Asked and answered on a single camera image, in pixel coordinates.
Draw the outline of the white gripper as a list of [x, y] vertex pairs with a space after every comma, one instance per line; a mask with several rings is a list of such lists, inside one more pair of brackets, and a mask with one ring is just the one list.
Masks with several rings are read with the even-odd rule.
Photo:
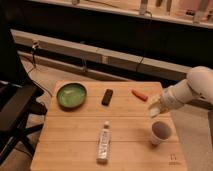
[[171, 90], [166, 89], [164, 90], [160, 96], [161, 101], [161, 113], [166, 113], [168, 110], [174, 109], [177, 106], [177, 101]]

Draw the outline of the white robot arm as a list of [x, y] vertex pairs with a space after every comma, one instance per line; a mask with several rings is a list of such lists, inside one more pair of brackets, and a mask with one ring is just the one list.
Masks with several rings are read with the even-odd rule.
[[185, 79], [154, 96], [149, 106], [149, 114], [156, 117], [201, 97], [213, 105], [213, 69], [197, 66], [189, 70]]

